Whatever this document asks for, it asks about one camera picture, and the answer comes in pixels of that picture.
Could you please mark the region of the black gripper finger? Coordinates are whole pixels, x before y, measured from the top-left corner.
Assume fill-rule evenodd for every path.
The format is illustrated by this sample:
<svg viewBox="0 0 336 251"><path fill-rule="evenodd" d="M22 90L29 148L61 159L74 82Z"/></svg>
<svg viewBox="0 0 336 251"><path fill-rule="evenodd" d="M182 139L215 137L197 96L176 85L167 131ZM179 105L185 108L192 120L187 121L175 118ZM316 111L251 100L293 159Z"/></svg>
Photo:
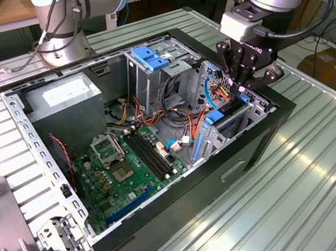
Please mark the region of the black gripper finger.
<svg viewBox="0 0 336 251"><path fill-rule="evenodd" d="M278 67L276 64L271 64L262 72L261 76L249 76L241 86L248 90L257 90L258 88L275 83L282 77L282 68Z"/></svg>
<svg viewBox="0 0 336 251"><path fill-rule="evenodd" d="M216 50L221 68L228 76L228 82L231 83L229 98L235 101L250 75L253 61L249 58L246 45L233 39L220 41L216 44Z"/></svg>

